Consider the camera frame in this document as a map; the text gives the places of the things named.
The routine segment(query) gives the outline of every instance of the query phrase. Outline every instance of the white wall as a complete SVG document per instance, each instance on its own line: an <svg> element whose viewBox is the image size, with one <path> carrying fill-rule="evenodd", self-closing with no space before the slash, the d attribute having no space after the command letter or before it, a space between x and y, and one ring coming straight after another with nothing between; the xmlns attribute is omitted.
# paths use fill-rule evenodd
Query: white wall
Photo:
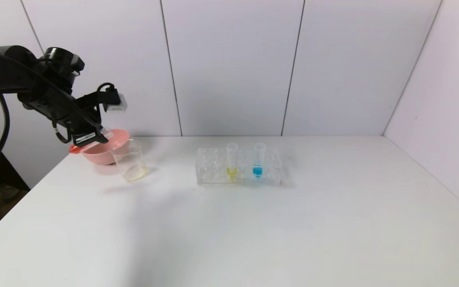
<svg viewBox="0 0 459 287"><path fill-rule="evenodd" d="M302 0L163 0L184 136L280 136Z"/></svg>
<svg viewBox="0 0 459 287"><path fill-rule="evenodd" d="M385 136L459 197L459 0L444 0Z"/></svg>
<svg viewBox="0 0 459 287"><path fill-rule="evenodd" d="M61 47L86 66L75 97L104 82L115 84L129 105L124 114L102 113L102 124L133 136L180 136L180 123L160 0L24 0L44 49Z"/></svg>
<svg viewBox="0 0 459 287"><path fill-rule="evenodd" d="M0 0L0 46L5 45L21 45L37 56L42 54L19 0ZM33 187L68 154L69 146L58 141L49 120L24 109L16 94L5 99L11 122L3 154ZM3 126L0 106L0 138Z"/></svg>
<svg viewBox="0 0 459 287"><path fill-rule="evenodd" d="M285 136L381 135L440 0L306 0Z"/></svg>

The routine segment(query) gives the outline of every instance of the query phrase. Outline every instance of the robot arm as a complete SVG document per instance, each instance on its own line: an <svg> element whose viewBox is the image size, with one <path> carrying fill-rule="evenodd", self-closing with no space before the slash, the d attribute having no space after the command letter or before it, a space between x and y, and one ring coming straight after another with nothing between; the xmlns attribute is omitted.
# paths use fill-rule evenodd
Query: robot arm
<svg viewBox="0 0 459 287"><path fill-rule="evenodd" d="M83 68L79 56L62 48L50 47L37 59L21 46L0 47L0 93L17 93L24 108L36 110L52 122L64 143L73 140L78 147L105 143L99 105L105 111L125 111L126 102L111 83L80 98L71 96L74 79ZM67 129L66 139L58 132L58 124Z"/></svg>

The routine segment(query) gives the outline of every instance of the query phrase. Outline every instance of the clear plastic cup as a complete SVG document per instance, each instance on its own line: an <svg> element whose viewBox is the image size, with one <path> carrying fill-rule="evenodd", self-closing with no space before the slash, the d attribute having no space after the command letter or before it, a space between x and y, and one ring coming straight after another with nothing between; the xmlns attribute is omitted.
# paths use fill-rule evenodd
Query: clear plastic cup
<svg viewBox="0 0 459 287"><path fill-rule="evenodd" d="M148 172L141 151L141 143L138 140L129 139L116 142L111 149L111 154L120 169L120 174L128 182L144 178Z"/></svg>

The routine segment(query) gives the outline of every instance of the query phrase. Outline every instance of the yellow liquid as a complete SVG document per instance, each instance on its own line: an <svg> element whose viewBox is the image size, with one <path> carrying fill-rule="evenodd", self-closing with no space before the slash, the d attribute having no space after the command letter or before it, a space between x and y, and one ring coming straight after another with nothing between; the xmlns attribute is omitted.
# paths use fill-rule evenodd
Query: yellow liquid
<svg viewBox="0 0 459 287"><path fill-rule="evenodd" d="M125 172L124 178L129 182L134 182L141 178L144 178L148 170L146 167L133 167Z"/></svg>
<svg viewBox="0 0 459 287"><path fill-rule="evenodd" d="M235 175L237 175L237 168L233 167L232 169L231 167L226 167L226 172L228 173L230 178L234 178Z"/></svg>

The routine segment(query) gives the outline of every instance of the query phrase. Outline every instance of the label sticker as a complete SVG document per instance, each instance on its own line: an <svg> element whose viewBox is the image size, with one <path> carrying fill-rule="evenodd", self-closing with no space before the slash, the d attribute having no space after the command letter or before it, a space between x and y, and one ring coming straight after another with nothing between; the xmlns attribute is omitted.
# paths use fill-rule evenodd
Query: label sticker
<svg viewBox="0 0 459 287"><path fill-rule="evenodd" d="M75 140L75 142L78 144L79 142L84 142L85 140L89 140L90 138L94 138L94 137L95 137L95 132L87 134L86 136L82 136L78 138L77 140Z"/></svg>

